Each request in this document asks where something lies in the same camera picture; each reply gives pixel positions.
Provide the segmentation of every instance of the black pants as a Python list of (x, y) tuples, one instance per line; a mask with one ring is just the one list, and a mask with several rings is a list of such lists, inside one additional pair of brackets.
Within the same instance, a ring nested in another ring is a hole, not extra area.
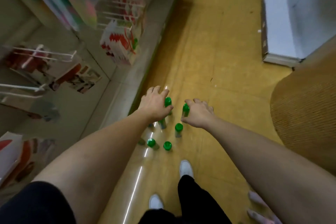
[(214, 198), (202, 189), (189, 175), (183, 175), (178, 183), (178, 196), (182, 209), (182, 217), (163, 209), (152, 209), (145, 212), (139, 224), (172, 224), (172, 223), (231, 223)]

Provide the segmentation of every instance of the brown wicker texture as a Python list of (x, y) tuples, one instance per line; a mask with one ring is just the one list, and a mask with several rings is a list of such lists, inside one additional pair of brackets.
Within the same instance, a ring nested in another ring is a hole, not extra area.
[(336, 55), (282, 79), (271, 116), (287, 148), (336, 175)]

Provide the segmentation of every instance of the white shoe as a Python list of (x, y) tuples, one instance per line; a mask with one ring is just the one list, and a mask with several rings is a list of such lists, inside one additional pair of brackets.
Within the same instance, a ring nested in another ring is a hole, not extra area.
[(182, 160), (180, 164), (180, 178), (182, 178), (183, 175), (189, 175), (194, 178), (193, 168), (191, 167), (189, 161), (187, 161), (186, 159)]
[(154, 194), (150, 197), (149, 209), (163, 209), (163, 203), (158, 194)]

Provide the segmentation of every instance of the wooden floor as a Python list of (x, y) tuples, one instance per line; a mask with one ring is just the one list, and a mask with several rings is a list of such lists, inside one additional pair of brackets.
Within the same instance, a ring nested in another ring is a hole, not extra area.
[[(184, 100), (199, 98), (229, 122), (281, 143), (271, 116), (275, 84), (287, 67), (261, 62), (260, 0), (179, 0), (143, 85), (170, 90), (173, 116), (167, 128), (146, 130), (160, 149), (138, 145), (99, 223), (137, 223), (158, 193), (165, 209), (181, 214), (177, 184), (180, 161), (190, 161), (195, 181), (219, 203), (233, 223), (250, 223), (248, 184), (217, 141), (205, 131), (184, 125), (174, 136)], [(162, 145), (170, 141), (171, 152)]]

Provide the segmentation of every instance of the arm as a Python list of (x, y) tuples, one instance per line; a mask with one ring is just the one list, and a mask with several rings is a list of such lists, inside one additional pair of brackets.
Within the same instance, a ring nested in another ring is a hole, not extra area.
[(164, 107), (169, 90), (159, 90), (149, 88), (137, 111), (77, 142), (34, 179), (63, 193), (78, 224), (97, 223), (142, 132), (173, 109)]
[(284, 223), (333, 223), (336, 179), (327, 171), (266, 137), (221, 120), (199, 99), (182, 121), (208, 131), (247, 182)]

